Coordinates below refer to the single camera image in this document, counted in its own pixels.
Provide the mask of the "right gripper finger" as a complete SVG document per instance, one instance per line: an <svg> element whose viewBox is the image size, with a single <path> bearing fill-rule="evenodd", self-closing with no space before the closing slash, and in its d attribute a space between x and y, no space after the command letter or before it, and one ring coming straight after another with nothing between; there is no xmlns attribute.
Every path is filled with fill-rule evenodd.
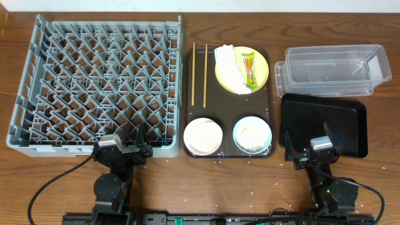
<svg viewBox="0 0 400 225"><path fill-rule="evenodd" d="M293 161L294 159L294 150L293 146L291 143L290 135L288 131L285 132L285 138L286 138L286 143L285 143L285 161Z"/></svg>
<svg viewBox="0 0 400 225"><path fill-rule="evenodd" d="M329 128L329 126L326 122L324 123L324 130L325 130L325 133L328 136L328 138L331 140L333 147L342 147L343 146L343 143L341 142L341 140L331 131L331 129Z"/></svg>

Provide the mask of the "light blue bowl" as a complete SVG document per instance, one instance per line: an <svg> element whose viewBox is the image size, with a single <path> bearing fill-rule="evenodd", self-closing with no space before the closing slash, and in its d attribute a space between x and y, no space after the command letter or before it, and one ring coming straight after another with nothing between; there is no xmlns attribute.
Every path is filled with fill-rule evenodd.
<svg viewBox="0 0 400 225"><path fill-rule="evenodd" d="M256 116L240 119L234 126L232 137L235 145L246 154L266 153L273 143L269 124Z"/></svg>

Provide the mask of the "white pink bowl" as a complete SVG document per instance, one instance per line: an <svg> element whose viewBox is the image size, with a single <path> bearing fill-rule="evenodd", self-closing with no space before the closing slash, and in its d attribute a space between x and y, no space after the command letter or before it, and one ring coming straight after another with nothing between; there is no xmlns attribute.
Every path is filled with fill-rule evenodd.
<svg viewBox="0 0 400 225"><path fill-rule="evenodd" d="M194 156L208 156L214 153L223 140L223 130L211 119L198 118L185 128L184 145Z"/></svg>

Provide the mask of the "yellow plate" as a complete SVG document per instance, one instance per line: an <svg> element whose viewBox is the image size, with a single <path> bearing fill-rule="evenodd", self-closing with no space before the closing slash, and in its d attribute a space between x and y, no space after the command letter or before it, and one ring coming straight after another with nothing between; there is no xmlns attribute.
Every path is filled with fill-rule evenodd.
<svg viewBox="0 0 400 225"><path fill-rule="evenodd" d="M243 62L242 53L251 53L251 52L255 53L254 64L255 64L255 75L256 75L256 80L257 80L257 88L251 89L251 93L258 91L266 83L266 81L268 80L268 76L269 76L269 65L266 61L266 58L258 50L251 48L251 47L234 46L234 51L235 51L237 66L239 67L239 69L245 79L245 83L246 83L246 69L245 69L245 65ZM222 82L219 80L218 70L217 70L216 66L215 66L215 73L216 73L216 78L219 81L220 85L223 88L225 88L223 86Z"/></svg>

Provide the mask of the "wooden chopstick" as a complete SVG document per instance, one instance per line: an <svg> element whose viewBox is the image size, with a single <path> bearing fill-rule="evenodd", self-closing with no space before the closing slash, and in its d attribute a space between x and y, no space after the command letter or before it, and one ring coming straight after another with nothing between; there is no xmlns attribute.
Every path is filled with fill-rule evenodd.
<svg viewBox="0 0 400 225"><path fill-rule="evenodd" d="M204 86L203 86L203 108L206 108L206 96L207 96L207 78L208 78L208 44L205 45L204 55Z"/></svg>
<svg viewBox="0 0 400 225"><path fill-rule="evenodd" d="M191 82L191 106L195 103L195 75L196 75L196 42L192 44L192 82Z"/></svg>

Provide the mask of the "white paper napkin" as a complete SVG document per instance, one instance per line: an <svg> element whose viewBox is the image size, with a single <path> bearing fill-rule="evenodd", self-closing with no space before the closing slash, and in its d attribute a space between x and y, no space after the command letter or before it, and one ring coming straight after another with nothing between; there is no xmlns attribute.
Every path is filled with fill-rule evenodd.
<svg viewBox="0 0 400 225"><path fill-rule="evenodd" d="M223 45L214 50L219 80L223 86L236 94L250 94L245 79L236 63L233 45Z"/></svg>

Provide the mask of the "green snack wrapper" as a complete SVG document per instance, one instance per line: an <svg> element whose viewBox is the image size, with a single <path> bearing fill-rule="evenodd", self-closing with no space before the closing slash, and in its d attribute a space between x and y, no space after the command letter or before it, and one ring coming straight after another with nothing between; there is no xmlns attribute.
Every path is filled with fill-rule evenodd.
<svg viewBox="0 0 400 225"><path fill-rule="evenodd" d="M242 59L246 69L246 85L250 89L256 89L258 84L255 75L254 52L242 53Z"/></svg>

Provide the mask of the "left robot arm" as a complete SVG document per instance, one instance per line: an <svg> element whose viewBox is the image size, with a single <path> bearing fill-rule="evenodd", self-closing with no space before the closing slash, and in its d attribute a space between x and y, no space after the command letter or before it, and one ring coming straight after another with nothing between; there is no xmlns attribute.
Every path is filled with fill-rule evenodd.
<svg viewBox="0 0 400 225"><path fill-rule="evenodd" d="M133 147L124 146L117 134L103 136L91 156L109 168L94 183L96 196L92 225L141 224L141 216L129 209L134 167L146 164L153 149L146 137L145 125L138 127Z"/></svg>

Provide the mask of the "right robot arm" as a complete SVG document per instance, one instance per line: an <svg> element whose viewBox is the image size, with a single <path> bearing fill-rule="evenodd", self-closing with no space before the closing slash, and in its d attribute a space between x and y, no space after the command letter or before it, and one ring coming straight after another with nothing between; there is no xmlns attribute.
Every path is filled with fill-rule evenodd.
<svg viewBox="0 0 400 225"><path fill-rule="evenodd" d="M335 163L343 148L342 141L324 124L325 135L311 139L301 152L293 148L288 132L285 133L285 161L292 161L296 170L305 170L313 203L320 215L345 216L355 210L358 187L353 180L334 177L330 165Z"/></svg>

